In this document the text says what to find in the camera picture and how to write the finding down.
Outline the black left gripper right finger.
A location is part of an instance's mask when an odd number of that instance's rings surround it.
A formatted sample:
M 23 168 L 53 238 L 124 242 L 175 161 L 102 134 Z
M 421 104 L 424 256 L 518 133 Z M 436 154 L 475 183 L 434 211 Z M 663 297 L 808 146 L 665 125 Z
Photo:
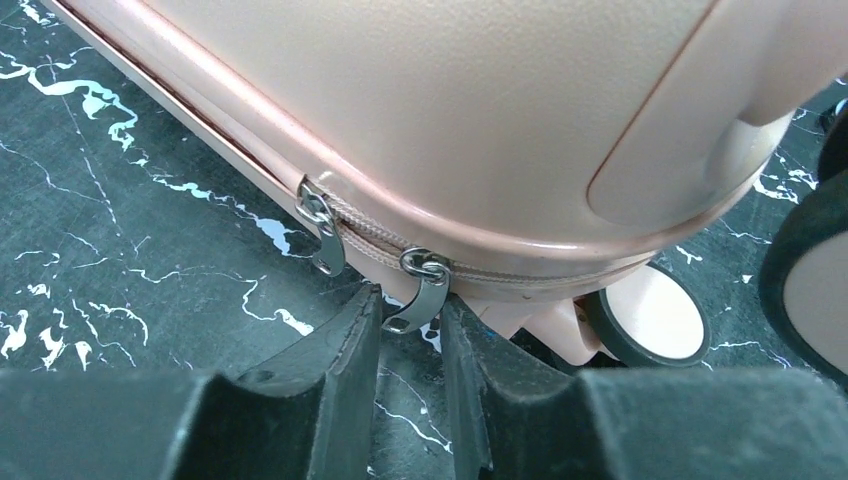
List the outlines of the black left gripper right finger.
M 847 401 L 780 368 L 564 374 L 458 297 L 441 314 L 459 479 L 843 479 Z

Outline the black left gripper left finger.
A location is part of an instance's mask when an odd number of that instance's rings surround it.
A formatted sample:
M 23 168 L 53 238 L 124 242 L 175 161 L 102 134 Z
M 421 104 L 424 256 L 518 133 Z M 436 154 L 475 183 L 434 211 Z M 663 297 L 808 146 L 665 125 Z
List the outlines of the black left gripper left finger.
M 5 479 L 363 479 L 383 318 L 366 285 L 231 378 L 204 370 L 1 373 Z

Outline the pink hard-shell suitcase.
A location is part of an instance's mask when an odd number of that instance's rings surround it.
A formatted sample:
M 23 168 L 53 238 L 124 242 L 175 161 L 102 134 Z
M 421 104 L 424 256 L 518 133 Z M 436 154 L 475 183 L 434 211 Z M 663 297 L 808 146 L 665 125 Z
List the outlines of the pink hard-shell suitcase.
M 51 1 L 48 8 L 401 302 L 460 297 L 571 366 L 710 343 L 652 265 L 759 181 L 847 70 L 843 1 Z

